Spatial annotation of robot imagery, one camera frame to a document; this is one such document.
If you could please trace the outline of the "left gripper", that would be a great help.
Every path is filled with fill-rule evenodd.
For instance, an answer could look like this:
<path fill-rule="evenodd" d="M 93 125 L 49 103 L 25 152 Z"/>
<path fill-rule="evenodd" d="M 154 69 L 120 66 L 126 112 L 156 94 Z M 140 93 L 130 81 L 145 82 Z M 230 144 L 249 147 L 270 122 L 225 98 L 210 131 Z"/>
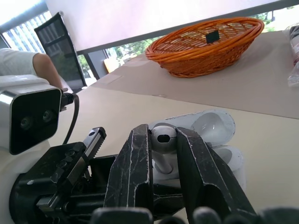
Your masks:
<path fill-rule="evenodd" d="M 16 179 L 9 211 L 16 224 L 88 224 L 103 207 L 116 155 L 94 158 L 106 138 L 103 127 L 85 140 L 51 147 Z"/>

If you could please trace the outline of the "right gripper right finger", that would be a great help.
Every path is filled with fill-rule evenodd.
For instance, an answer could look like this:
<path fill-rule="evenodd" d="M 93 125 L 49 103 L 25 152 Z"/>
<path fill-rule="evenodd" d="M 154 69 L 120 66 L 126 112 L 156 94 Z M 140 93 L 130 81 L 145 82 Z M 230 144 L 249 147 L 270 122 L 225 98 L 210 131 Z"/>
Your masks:
<path fill-rule="evenodd" d="M 209 207 L 219 216 L 255 216 L 233 172 L 193 130 L 178 127 L 177 158 L 180 186 L 188 216 Z"/>

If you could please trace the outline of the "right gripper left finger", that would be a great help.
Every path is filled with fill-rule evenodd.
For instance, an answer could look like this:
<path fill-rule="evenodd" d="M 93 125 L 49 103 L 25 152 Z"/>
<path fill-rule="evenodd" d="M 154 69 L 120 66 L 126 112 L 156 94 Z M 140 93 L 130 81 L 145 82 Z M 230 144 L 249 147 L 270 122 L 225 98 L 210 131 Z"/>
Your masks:
<path fill-rule="evenodd" d="M 153 168 L 147 124 L 131 130 L 113 162 L 104 207 L 153 208 Z"/>

